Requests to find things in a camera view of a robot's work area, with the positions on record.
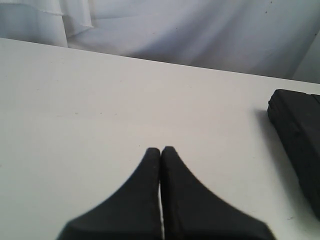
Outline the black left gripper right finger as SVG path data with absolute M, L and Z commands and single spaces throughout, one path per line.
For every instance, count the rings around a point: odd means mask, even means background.
M 167 146 L 161 153 L 161 203 L 167 240 L 273 240 L 272 231 L 220 199 Z

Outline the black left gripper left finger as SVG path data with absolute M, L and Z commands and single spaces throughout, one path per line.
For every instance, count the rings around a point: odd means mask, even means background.
M 160 239 L 160 151 L 148 148 L 128 180 L 108 199 L 69 221 L 60 240 Z

